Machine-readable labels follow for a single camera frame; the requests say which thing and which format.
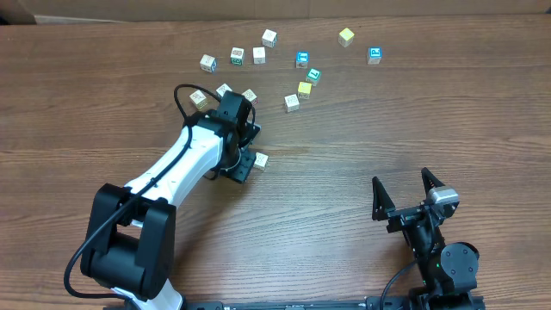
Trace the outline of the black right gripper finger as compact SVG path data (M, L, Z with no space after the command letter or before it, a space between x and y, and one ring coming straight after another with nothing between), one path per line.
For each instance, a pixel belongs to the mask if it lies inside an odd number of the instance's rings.
M374 195L372 219L388 220L395 211L395 205L378 177L372 178L372 189Z
M428 168L421 170L421 176L424 184L424 192L427 201L441 201L443 199L442 190L445 185Z

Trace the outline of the red elephant wooden block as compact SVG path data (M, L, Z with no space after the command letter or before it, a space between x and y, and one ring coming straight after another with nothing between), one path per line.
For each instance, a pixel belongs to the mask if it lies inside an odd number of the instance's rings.
M261 152L256 153L256 158L254 161L254 167L261 171L265 171L268 165L269 156Z

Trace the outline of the red edged bee block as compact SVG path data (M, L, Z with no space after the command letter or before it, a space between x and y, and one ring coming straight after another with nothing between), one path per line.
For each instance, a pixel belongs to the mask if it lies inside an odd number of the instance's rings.
M253 92L253 90L248 89L242 93L242 95L247 99L252 105L256 105L258 102L257 95Z

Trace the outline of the yellow letter wooden block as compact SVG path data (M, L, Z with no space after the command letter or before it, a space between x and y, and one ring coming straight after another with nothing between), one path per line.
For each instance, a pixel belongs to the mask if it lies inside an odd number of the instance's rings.
M201 90L196 90L189 95L190 101L198 110L204 109L208 104L208 99Z

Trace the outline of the white block near arm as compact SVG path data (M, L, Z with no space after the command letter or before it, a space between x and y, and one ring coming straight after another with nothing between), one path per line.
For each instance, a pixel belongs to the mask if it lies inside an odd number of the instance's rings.
M228 84L222 84L216 89L216 92L220 97L223 97L227 91L232 91Z

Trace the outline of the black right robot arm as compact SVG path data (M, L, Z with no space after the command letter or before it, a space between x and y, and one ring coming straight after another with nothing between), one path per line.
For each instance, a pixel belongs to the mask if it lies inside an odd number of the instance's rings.
M398 210L383 183L372 178L372 219L386 221L389 233L401 232L414 259L398 271L379 297L368 297L366 307L377 309L483 309L484 299L473 296L477 288L479 251L467 242L447 245L440 225L452 217L459 194L441 182L426 167L421 170L426 197L417 206ZM423 285L407 296L390 298L392 285L413 267L418 267Z

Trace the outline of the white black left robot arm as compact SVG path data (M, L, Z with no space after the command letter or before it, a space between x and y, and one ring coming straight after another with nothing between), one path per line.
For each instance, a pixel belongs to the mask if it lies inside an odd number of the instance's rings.
M256 160L248 146L260 133L245 96L226 91L219 106L183 117L175 144L140 177L119 187L104 184L92 203L85 241L64 273L66 291L78 264L84 276L120 299L125 309L184 309L169 280L174 262L176 211L208 172L244 183Z

